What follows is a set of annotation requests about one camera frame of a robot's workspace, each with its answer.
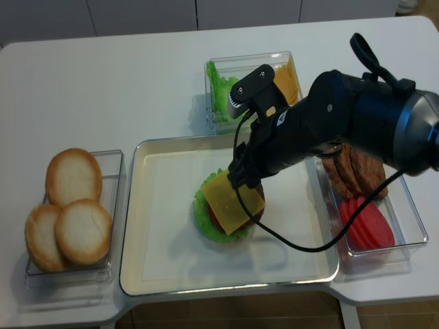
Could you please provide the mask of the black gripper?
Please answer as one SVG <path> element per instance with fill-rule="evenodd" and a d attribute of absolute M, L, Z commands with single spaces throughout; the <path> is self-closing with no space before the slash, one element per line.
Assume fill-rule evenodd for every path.
<path fill-rule="evenodd" d="M 300 102 L 266 123 L 254 122 L 247 143 L 233 147 L 227 178 L 233 189 L 254 188 L 263 178 L 329 150 L 311 133 L 311 111 Z"/>

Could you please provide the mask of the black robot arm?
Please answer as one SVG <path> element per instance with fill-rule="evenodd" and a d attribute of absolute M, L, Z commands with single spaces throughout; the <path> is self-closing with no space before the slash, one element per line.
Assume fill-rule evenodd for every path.
<path fill-rule="evenodd" d="M 228 179 L 233 188 L 263 178 L 348 143 L 388 166 L 416 176 L 438 168 L 438 96 L 332 70 L 320 74 L 309 94 L 289 106 L 261 65 L 231 89 L 239 112 L 257 113 L 250 139 L 234 149 Z"/>

